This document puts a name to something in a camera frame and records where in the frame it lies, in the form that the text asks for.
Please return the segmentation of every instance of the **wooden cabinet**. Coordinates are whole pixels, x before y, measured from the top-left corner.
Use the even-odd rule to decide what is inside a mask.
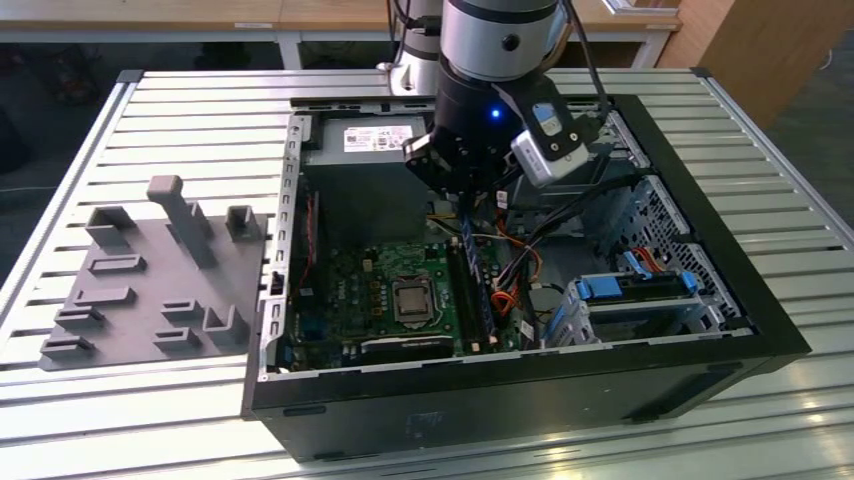
[[[2,0],[5,28],[226,30],[280,20],[282,0]]]
[[[854,25],[853,0],[683,0],[660,67],[707,67],[768,127]]]

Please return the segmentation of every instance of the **cpu socket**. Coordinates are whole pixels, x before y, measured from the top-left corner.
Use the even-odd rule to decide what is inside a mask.
[[[398,277],[392,285],[396,321],[406,328],[422,328],[434,320],[433,281],[429,275]]]

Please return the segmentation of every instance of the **motherboard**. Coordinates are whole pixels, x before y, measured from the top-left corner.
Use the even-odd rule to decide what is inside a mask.
[[[497,248],[480,245],[486,281],[498,275]],[[381,244],[333,250],[312,304],[301,295],[293,326],[298,364],[317,368],[454,357],[518,349],[520,333],[505,325],[498,342],[478,342],[481,318],[465,288],[469,265],[452,242]]]

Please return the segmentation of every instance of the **black cable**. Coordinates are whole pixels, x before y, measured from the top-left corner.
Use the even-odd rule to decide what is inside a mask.
[[[401,57],[404,57],[404,45],[406,45],[406,34],[410,31],[410,27],[408,26],[408,21],[410,18],[410,7],[413,6],[413,2],[416,0],[409,0],[409,2],[406,2],[406,13],[404,14],[404,34],[401,35],[401,48],[398,48],[398,56],[396,57],[396,63],[394,63],[394,67],[397,67],[401,64]],[[396,2],[396,10],[401,11],[401,3],[400,0],[393,0],[393,2]]]
[[[585,61],[588,62],[588,70],[590,70],[590,78],[593,79],[593,85],[597,88],[597,94],[600,95],[600,103],[602,104],[602,111],[600,112],[600,118],[605,122],[609,118],[609,112],[612,111],[612,103],[609,102],[609,96],[605,93],[605,87],[602,86],[602,79],[600,78],[600,71],[593,59],[593,52],[590,51],[590,42],[588,41],[588,33],[585,33],[585,26],[582,25],[582,19],[578,16],[576,7],[573,6],[573,0],[561,0],[564,3],[564,9],[568,14],[568,23],[572,22],[576,30],[578,31],[578,39],[582,44],[582,52],[585,53]]]
[[[565,222],[581,215],[590,203],[593,203],[601,195],[618,188],[634,187],[641,179],[651,173],[651,169],[640,169],[636,173],[614,177],[600,182],[596,187],[588,189],[578,197],[558,207],[554,212],[548,215],[546,220],[544,220],[528,236],[525,246],[522,247],[520,254],[508,264],[502,274],[498,276],[498,287],[501,290],[508,290],[510,288],[513,279],[517,277],[520,272],[520,268],[526,265],[529,253],[541,240],[554,232]]]
[[[464,232],[461,232],[457,228],[454,228],[452,225],[449,225],[448,223],[445,223],[442,220],[440,220],[438,218],[430,218],[428,217],[428,220],[430,220],[432,222],[434,222],[437,225],[440,225],[442,228],[445,228],[448,230],[448,233],[452,233],[457,236],[461,236],[464,234]]]
[[[396,29],[397,29],[397,23],[398,23],[398,16],[392,16],[392,2],[393,0],[386,0],[386,19],[389,20],[389,50],[392,51],[392,55],[390,58],[396,58]]]
[[[505,174],[498,178],[498,180],[493,182],[493,188],[496,190],[505,188],[509,183],[512,183],[514,180],[517,180],[517,178],[520,178],[521,175],[522,175],[522,167],[517,163],[508,169],[508,172],[505,172]]]
[[[542,287],[557,291],[561,295],[564,295],[566,293],[566,290],[564,290],[564,287],[561,285],[558,285],[557,283],[544,283]]]
[[[522,301],[522,311],[525,312],[524,322],[532,325],[534,338],[529,339],[530,342],[524,344],[524,350],[537,350],[540,346],[540,322],[537,317],[537,310],[534,310],[534,303],[532,302],[532,284],[528,281],[529,278],[529,266],[525,264],[520,272],[520,300]]]
[[[396,2],[396,13],[398,15],[398,18],[404,20],[404,28],[406,29],[416,28],[417,27],[416,19],[410,18],[410,4],[418,0],[408,1],[406,12],[404,11],[404,8],[401,8],[401,1],[400,0],[393,0],[393,1]]]

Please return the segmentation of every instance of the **table surface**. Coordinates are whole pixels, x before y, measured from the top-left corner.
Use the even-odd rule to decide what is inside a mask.
[[[614,16],[576,0],[590,31],[679,29],[675,17]],[[0,29],[386,31],[385,0],[3,0]]]
[[[554,71],[553,78],[565,93],[594,93],[581,70]],[[276,225],[289,99],[389,94],[385,78],[368,70],[150,72],[114,89],[0,291],[3,477],[414,480],[481,472],[477,478],[613,479],[633,472],[684,480],[851,473],[852,232],[715,82],[684,70],[604,70],[602,79],[610,92],[637,94],[647,104],[801,328],[815,350],[808,358],[679,419],[306,465],[261,423],[240,419],[246,356],[43,372],[39,348],[91,243],[82,224],[94,205],[162,217],[145,202],[147,181],[177,174],[209,215],[249,204]]]

